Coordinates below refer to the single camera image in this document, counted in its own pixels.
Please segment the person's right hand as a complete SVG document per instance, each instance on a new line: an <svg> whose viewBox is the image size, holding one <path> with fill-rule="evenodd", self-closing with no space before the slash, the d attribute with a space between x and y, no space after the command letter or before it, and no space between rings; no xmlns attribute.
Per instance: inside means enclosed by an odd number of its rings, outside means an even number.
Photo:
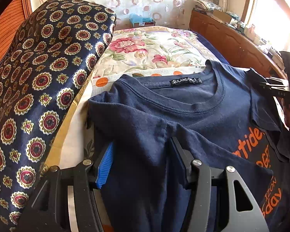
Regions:
<svg viewBox="0 0 290 232"><path fill-rule="evenodd" d="M281 102L284 112L284 122L286 126L290 128L290 104L288 104L284 98L281 100Z"/></svg>

